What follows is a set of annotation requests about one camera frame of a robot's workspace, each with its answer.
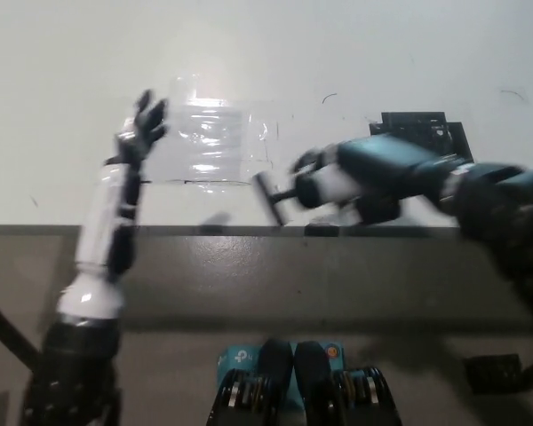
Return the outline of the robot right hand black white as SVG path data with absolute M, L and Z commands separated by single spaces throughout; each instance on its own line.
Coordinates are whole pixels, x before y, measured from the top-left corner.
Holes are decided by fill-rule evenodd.
M 306 209 L 354 206 L 363 225 L 393 221 L 401 201 L 426 197 L 436 208 L 457 158 L 440 157 L 388 135 L 308 151 L 294 164 L 295 196 Z

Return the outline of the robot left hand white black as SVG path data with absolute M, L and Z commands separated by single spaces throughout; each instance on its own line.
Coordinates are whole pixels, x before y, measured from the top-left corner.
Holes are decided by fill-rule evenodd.
M 153 101 L 153 92 L 143 91 L 115 134 L 115 152 L 103 163 L 80 229 L 75 255 L 79 274 L 114 282 L 131 268 L 143 163 L 168 131 L 166 107 L 165 99 Z

